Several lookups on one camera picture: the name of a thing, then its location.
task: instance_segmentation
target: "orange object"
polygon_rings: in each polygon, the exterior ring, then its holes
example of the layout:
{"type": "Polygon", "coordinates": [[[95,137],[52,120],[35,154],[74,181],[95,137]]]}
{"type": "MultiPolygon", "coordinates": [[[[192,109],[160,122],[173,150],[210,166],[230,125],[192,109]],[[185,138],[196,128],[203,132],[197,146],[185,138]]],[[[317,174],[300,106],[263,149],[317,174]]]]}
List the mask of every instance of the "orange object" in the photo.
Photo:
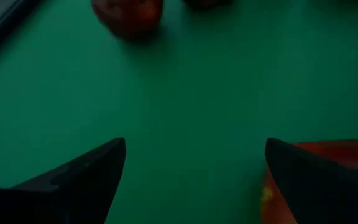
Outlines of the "orange object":
{"type": "MultiPolygon", "coordinates": [[[[296,146],[358,170],[358,140],[307,142],[296,146]]],[[[296,221],[276,186],[269,169],[265,172],[261,198],[263,224],[295,224],[296,221]]]]}

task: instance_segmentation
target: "green surface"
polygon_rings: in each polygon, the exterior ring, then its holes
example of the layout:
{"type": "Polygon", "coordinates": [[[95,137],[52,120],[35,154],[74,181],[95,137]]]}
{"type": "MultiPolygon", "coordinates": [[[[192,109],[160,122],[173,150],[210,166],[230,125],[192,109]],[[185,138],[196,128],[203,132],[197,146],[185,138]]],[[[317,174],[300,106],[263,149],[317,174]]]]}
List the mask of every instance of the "green surface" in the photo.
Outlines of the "green surface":
{"type": "Polygon", "coordinates": [[[124,136],[107,223],[258,223],[264,141],[358,138],[358,5],[238,0],[116,40],[48,0],[0,50],[0,187],[124,136]]]}

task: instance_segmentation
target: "red object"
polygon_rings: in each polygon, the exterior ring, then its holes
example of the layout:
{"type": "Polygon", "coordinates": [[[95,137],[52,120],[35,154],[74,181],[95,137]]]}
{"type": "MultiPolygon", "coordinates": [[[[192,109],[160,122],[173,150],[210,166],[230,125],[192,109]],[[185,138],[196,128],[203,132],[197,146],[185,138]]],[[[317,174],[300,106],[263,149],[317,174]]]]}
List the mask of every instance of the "red object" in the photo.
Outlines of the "red object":
{"type": "Polygon", "coordinates": [[[92,7],[114,35],[138,39],[158,27],[163,0],[92,0],[92,7]]]}
{"type": "Polygon", "coordinates": [[[210,9],[222,4],[232,3],[233,0],[183,0],[187,5],[195,9],[210,9]]]}
{"type": "MultiPolygon", "coordinates": [[[[311,142],[296,145],[327,159],[337,161],[344,166],[358,169],[358,140],[311,142]]],[[[268,169],[264,178],[261,206],[263,224],[296,223],[268,169]]]]}

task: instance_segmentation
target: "green table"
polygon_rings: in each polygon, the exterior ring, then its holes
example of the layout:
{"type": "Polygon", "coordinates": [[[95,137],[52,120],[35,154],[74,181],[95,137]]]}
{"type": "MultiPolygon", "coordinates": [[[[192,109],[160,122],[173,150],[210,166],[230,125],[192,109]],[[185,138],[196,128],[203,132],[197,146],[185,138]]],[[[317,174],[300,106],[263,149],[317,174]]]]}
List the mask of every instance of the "green table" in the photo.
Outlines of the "green table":
{"type": "Polygon", "coordinates": [[[149,45],[46,1],[0,50],[0,187],[123,136],[107,223],[258,223],[267,137],[358,138],[358,5],[335,1],[168,0],[149,45]]]}

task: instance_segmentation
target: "apple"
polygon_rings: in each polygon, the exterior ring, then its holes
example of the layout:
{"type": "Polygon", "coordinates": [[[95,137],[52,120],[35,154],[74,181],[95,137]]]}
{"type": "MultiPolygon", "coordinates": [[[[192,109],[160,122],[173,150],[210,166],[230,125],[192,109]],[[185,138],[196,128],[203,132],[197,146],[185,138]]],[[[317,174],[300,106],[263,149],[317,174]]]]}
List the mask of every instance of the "apple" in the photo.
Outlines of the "apple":
{"type": "MultiPolygon", "coordinates": [[[[299,143],[297,146],[344,166],[358,169],[358,140],[308,142],[299,143]]],[[[260,201],[262,224],[296,224],[269,169],[265,173],[260,201]]]]}
{"type": "Polygon", "coordinates": [[[232,3],[233,0],[183,0],[194,9],[211,9],[212,7],[232,3]]]}
{"type": "Polygon", "coordinates": [[[132,40],[158,27],[163,0],[92,0],[92,7],[114,35],[132,40]]]}

